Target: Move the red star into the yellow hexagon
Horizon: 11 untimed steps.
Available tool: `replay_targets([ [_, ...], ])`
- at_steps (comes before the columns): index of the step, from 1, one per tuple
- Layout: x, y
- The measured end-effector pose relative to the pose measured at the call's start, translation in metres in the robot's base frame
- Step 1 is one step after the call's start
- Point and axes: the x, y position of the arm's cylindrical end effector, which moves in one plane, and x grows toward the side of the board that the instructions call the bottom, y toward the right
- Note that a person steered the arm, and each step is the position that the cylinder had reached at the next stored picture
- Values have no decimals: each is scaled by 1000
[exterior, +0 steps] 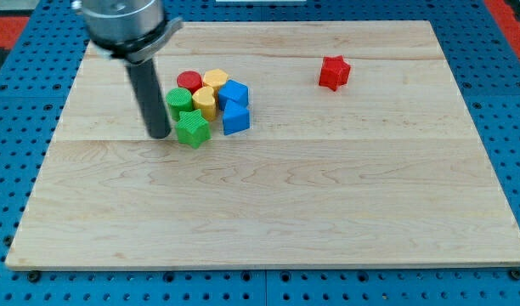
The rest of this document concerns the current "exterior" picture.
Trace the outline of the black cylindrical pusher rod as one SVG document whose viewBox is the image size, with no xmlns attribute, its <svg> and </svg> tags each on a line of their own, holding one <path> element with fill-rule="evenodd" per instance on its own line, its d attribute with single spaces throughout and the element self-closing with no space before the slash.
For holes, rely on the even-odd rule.
<svg viewBox="0 0 520 306">
<path fill-rule="evenodd" d="M 128 65 L 126 70 L 147 134 L 153 139 L 164 139 L 171 132 L 171 124 L 153 59 Z"/>
</svg>

